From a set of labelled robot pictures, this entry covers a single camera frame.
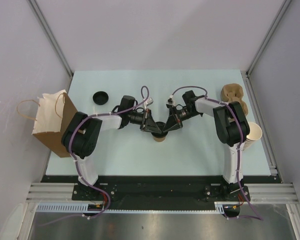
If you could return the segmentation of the brown paper coffee cup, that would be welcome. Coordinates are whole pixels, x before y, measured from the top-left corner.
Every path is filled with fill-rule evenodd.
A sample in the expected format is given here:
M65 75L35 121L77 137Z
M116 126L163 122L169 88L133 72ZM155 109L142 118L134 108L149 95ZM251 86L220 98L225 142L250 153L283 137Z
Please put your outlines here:
M160 142L163 142L165 139L166 139L166 136L153 136L153 139L160 143Z

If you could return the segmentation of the black plastic cup lid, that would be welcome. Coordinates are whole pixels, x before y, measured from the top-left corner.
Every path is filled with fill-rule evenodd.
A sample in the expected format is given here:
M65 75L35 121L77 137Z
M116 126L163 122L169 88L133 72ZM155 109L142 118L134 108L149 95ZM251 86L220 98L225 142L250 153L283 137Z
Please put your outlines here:
M108 102L109 95L105 91L97 91L92 96L92 100L95 104L102 106Z

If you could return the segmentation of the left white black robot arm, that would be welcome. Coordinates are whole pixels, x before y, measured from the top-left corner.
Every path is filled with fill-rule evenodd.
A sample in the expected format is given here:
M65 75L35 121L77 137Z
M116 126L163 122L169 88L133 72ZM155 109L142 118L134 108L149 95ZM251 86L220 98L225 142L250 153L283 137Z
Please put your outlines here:
M113 112L88 116L83 112L76 112L61 138L62 145L74 159L78 173L78 180L85 185L83 194L90 200L100 196L101 188L95 184L98 174L94 162L89 156L94 152L101 132L118 130L129 123L138 125L142 132L162 134L162 129L152 117L152 112L147 108L151 98L141 102L144 107L138 111L137 101L134 97L125 95Z

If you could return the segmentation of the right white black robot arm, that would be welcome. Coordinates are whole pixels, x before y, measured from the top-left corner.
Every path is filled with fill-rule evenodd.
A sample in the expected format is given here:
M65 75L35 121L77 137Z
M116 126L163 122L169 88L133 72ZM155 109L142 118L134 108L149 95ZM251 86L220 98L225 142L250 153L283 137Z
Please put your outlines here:
M242 154L244 142L250 133L250 126L238 101L226 103L211 99L206 95L196 96L190 90L182 95L185 106L178 109L173 95L167 100L169 116L163 127L168 133L183 127L183 121L198 115L208 115L213 118L215 130L219 141L224 145L223 179L227 183L220 188L221 196L232 201L239 194L235 184L241 184L243 179Z

